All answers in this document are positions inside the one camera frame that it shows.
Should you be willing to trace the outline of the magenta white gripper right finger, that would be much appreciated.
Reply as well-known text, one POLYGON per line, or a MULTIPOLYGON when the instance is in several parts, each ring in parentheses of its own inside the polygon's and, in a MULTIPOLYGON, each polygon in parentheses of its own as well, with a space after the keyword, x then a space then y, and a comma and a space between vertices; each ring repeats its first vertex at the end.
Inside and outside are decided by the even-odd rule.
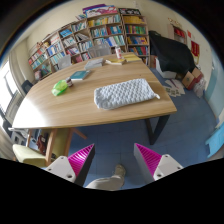
POLYGON ((146 183, 152 183, 183 168, 169 154, 160 155, 138 143, 134 144, 134 156, 146 183))

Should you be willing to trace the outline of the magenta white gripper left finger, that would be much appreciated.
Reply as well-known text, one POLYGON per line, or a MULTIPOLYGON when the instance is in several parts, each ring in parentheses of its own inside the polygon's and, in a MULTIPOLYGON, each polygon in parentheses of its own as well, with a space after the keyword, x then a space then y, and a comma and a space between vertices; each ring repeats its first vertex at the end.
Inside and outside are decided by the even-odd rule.
POLYGON ((68 157, 58 157, 46 170, 78 186, 83 186, 94 156, 95 145, 91 144, 68 157))

